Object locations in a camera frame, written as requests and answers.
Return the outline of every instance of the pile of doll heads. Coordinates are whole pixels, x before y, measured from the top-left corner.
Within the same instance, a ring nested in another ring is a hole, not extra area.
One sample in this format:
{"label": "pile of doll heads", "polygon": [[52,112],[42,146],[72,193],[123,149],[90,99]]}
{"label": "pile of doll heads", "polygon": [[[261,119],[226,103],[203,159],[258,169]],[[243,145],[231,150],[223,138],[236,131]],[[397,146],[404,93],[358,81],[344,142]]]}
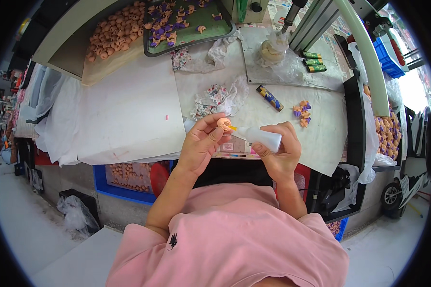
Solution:
{"label": "pile of doll heads", "polygon": [[309,110],[311,110],[311,105],[307,100],[302,100],[299,106],[293,106],[292,108],[294,116],[300,118],[300,126],[302,128],[307,128],[311,121]]}
{"label": "pile of doll heads", "polygon": [[86,57],[93,62],[97,56],[105,60],[116,51],[126,51],[130,43],[143,35],[145,3],[136,1],[115,15],[101,20],[92,37]]}
{"label": "pile of doll heads", "polygon": [[402,138],[401,124],[390,107],[390,118],[375,117],[375,130],[380,146],[377,153],[384,154],[396,160],[399,154],[399,141]]}

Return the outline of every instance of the metal frame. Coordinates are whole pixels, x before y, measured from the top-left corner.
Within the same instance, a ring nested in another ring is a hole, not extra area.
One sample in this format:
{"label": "metal frame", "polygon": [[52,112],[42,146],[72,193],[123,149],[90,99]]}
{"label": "metal frame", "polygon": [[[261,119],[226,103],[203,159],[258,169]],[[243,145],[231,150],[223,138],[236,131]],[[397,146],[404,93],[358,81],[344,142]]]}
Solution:
{"label": "metal frame", "polygon": [[[374,11],[366,0],[354,0],[352,2],[350,2],[351,5],[362,19]],[[311,48],[339,15],[339,9],[333,0],[313,1],[299,26],[289,38],[290,48],[294,51],[306,51]]]}

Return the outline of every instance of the lighter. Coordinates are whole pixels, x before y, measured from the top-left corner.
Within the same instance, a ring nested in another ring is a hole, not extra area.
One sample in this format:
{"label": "lighter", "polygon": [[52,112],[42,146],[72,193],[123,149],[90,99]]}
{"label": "lighter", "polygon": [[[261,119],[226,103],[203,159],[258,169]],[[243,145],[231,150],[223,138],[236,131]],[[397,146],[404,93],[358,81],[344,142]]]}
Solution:
{"label": "lighter", "polygon": [[272,93],[267,91],[264,86],[260,85],[257,88],[257,91],[265,98],[265,100],[268,100],[270,104],[278,110],[278,112],[281,112],[281,110],[284,108],[284,106],[277,100]]}

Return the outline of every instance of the glue bottle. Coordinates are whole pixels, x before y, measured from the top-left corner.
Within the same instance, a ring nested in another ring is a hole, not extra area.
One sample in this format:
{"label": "glue bottle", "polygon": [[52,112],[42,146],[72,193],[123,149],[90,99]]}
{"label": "glue bottle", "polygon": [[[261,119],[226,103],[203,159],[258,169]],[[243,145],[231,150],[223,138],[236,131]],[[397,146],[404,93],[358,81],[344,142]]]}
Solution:
{"label": "glue bottle", "polygon": [[236,131],[244,136],[248,142],[253,143],[258,141],[268,147],[271,152],[278,152],[283,137],[281,134],[271,133],[256,127],[236,128]]}

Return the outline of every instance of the wall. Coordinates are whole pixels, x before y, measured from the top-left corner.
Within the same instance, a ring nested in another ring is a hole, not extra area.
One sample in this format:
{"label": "wall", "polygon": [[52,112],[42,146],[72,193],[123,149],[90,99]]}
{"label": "wall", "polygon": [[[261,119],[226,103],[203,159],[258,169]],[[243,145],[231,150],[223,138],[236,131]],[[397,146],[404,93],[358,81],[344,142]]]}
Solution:
{"label": "wall", "polygon": [[40,165],[36,169],[42,171],[44,198],[56,205],[59,192],[75,189],[96,199],[97,212],[102,224],[113,221],[122,226],[130,223],[144,225],[150,205],[138,204],[97,193],[94,188],[93,167],[88,164]]}

